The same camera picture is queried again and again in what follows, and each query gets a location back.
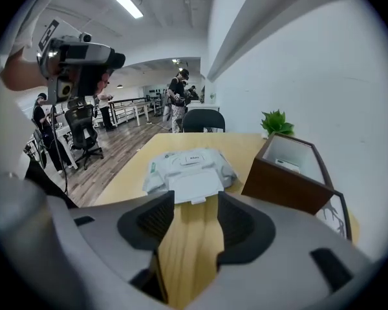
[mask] ceiling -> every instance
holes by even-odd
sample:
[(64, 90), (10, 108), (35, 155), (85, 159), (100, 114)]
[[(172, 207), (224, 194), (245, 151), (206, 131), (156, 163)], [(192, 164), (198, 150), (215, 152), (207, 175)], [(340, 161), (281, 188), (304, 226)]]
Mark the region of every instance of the ceiling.
[(50, 24), (55, 16), (78, 30), (92, 34), (107, 45), (161, 28), (204, 30), (208, 28), (211, 0), (133, 0), (143, 13), (134, 19), (115, 0), (52, 0), (38, 25)]
[(200, 59), (183, 57), (176, 57), (176, 59), (180, 60), (179, 64), (174, 64), (171, 59), (157, 59), (154, 61), (147, 61), (143, 63), (129, 65), (127, 67), (116, 70), (114, 74), (130, 76), (136, 74), (144, 74), (144, 72), (149, 71), (175, 71), (175, 74), (177, 74), (179, 71), (178, 68), (186, 68), (188, 69), (190, 75), (200, 75)]

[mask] cable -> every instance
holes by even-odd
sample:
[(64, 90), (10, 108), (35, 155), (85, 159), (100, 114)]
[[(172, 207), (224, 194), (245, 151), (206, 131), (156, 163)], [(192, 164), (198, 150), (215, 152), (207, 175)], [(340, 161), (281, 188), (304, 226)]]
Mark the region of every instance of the cable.
[(65, 194), (66, 196), (67, 195), (67, 175), (66, 175), (66, 170), (65, 170), (65, 166), (63, 164), (63, 161), (62, 161), (62, 158), (60, 156), (60, 151), (59, 151), (59, 145), (58, 145), (58, 137), (56, 136), (56, 129), (54, 128), (54, 113), (56, 111), (56, 107), (53, 105), (52, 108), (51, 108), (52, 112), (51, 112), (51, 118), (52, 118), (52, 132), (53, 132), (53, 138), (54, 138), (54, 143), (56, 145), (56, 151), (58, 152), (58, 156), (59, 156), (59, 162), (60, 164), (62, 165), (62, 169), (63, 169), (63, 173), (65, 175)]

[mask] black shirt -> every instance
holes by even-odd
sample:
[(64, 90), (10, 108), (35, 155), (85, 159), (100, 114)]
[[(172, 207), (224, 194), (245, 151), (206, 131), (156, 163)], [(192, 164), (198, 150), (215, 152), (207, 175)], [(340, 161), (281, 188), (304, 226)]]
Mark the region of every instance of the black shirt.
[(36, 125), (38, 126), (41, 133), (51, 135), (52, 128), (50, 127), (50, 124), (48, 123), (48, 121), (45, 120), (43, 122), (43, 124), (40, 123), (40, 120), (42, 118), (44, 118), (45, 116), (46, 115), (45, 115), (45, 112), (43, 111), (42, 107), (40, 107), (39, 105), (35, 105), (33, 108), (33, 119), (34, 119)]
[[(171, 81), (171, 84), (169, 84), (168, 87), (170, 90), (173, 91), (174, 94), (180, 94), (181, 98), (184, 98), (184, 86), (181, 81), (179, 81), (177, 78), (173, 78)], [(183, 107), (184, 106), (184, 101), (180, 102), (175, 102), (173, 98), (171, 99), (171, 103), (177, 107)]]

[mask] brown wooden box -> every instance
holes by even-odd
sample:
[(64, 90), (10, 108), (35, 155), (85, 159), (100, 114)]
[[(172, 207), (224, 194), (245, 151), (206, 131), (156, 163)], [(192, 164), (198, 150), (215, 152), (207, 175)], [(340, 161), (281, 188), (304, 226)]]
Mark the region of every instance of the brown wooden box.
[[(274, 158), (303, 162), (306, 170), (294, 172), (276, 164)], [(334, 188), (313, 144), (273, 133), (254, 158), (242, 194), (315, 215), (330, 200)]]

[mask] green plant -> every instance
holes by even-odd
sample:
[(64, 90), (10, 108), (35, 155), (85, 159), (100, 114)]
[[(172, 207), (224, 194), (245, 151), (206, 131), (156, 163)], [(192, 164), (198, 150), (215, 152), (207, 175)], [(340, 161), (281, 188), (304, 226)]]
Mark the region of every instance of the green plant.
[(262, 112), (265, 119), (261, 120), (261, 126), (267, 130), (268, 135), (273, 132), (288, 134), (293, 136), (294, 125), (286, 122), (286, 114), (280, 113), (280, 110), (271, 111), (270, 113)]

